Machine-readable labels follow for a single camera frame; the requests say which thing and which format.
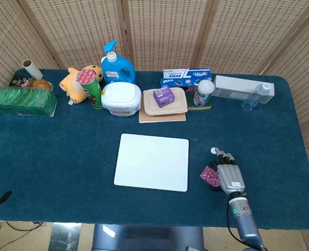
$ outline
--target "small purple carton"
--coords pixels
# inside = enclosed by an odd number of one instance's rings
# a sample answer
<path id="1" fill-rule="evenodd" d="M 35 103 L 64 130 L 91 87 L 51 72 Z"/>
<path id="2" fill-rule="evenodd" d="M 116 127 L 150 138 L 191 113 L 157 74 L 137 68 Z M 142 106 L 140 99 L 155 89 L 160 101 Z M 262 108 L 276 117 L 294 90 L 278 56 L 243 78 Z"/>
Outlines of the small purple carton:
<path id="1" fill-rule="evenodd" d="M 168 86 L 164 86 L 160 89 L 157 89 L 153 92 L 153 97 L 158 103 L 159 107 L 167 106 L 170 103 L 174 102 L 174 93 Z"/>

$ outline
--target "blue box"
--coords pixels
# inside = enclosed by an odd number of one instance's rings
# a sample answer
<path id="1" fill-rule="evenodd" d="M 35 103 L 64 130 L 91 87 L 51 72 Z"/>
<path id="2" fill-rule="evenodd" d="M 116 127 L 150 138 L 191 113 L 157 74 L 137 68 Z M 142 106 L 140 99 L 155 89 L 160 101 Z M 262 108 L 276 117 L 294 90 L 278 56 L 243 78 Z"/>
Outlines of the blue box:
<path id="1" fill-rule="evenodd" d="M 195 92 L 198 83 L 203 79 L 212 80 L 209 68 L 172 69 L 163 70 L 163 73 L 161 87 L 181 87 L 185 92 Z"/>

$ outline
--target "clear bottle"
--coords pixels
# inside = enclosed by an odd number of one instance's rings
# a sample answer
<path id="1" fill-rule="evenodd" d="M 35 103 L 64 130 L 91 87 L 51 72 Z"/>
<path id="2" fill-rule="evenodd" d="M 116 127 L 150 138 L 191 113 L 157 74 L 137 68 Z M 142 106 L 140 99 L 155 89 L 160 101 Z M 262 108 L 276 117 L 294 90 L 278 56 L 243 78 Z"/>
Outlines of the clear bottle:
<path id="1" fill-rule="evenodd" d="M 256 106 L 262 102 L 270 92 L 270 85 L 263 83 L 255 87 L 253 92 L 244 100 L 242 108 L 244 111 L 252 111 Z"/>

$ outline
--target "teal tablecloth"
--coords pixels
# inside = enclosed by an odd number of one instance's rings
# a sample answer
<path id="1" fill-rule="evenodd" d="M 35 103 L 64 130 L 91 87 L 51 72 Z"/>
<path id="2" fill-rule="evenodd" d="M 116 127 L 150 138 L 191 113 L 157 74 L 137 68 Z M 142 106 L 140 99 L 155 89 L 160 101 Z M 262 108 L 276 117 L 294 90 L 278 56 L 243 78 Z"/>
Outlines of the teal tablecloth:
<path id="1" fill-rule="evenodd" d="M 253 112 L 213 97 L 211 110 L 189 111 L 186 122 L 139 124 L 138 113 L 116 117 L 88 100 L 68 105 L 58 87 L 67 71 L 42 72 L 59 99 L 54 118 L 0 115 L 0 195 L 13 191 L 0 220 L 226 226 L 226 195 L 200 179 L 217 146 L 236 157 L 259 228 L 309 228 L 309 164 L 283 78 L 232 75 L 275 84 L 275 97 Z M 137 84 L 159 87 L 161 75 L 137 72 Z M 188 139 L 188 191 L 115 186 L 122 133 Z"/>

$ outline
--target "pink lid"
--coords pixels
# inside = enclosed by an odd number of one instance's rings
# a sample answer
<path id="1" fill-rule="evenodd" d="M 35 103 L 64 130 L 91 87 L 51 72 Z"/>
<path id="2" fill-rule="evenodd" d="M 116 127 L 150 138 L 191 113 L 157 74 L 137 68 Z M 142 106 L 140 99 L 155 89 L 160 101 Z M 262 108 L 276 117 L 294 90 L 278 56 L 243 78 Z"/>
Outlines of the pink lid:
<path id="1" fill-rule="evenodd" d="M 76 81 L 82 85 L 89 85 L 95 80 L 96 74 L 91 69 L 83 69 L 76 76 Z"/>

